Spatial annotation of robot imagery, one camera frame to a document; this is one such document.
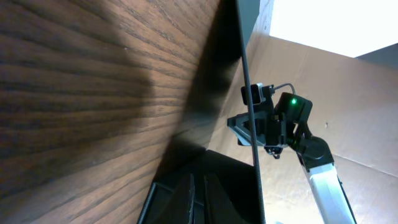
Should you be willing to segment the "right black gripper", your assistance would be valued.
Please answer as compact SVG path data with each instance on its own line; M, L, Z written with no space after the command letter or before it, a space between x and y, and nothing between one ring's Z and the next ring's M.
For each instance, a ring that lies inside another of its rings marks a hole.
M273 105L254 106L256 133L265 148L287 147L286 118L277 113ZM252 146L249 113L237 114L227 119L227 127L235 134L240 146Z

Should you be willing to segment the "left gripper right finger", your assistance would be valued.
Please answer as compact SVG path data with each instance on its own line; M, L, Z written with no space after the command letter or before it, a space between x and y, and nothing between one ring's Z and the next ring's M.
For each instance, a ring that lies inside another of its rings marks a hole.
M215 174L204 176L205 183L205 223L207 224L243 224L246 221L239 216Z

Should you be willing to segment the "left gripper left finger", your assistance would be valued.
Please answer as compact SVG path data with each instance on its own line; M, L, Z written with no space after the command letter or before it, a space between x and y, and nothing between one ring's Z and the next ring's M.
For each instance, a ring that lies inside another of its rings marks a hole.
M194 201L194 178L192 174L187 174L177 184L172 198L162 212L161 223L192 224Z

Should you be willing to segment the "dark green box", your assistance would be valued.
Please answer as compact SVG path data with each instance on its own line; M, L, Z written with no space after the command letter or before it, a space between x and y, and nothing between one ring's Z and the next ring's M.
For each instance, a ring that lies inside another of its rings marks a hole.
M226 102L243 84L244 49L259 15L259 1L220 1L199 66L188 92L187 104L151 183L139 223L161 223L181 178L192 174L195 183L193 222L205 223L204 176L215 174L245 223L262 223L254 166L221 153L229 138Z

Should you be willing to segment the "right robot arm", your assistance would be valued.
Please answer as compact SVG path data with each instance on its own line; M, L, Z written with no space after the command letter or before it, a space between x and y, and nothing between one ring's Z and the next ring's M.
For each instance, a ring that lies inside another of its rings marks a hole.
M323 222L356 223L330 148L308 127L312 106L301 96L283 92L276 105L270 99L256 105L252 121L248 113L243 113L229 118L227 126L240 145L251 146L255 138L274 159L279 159L287 147L295 151Z

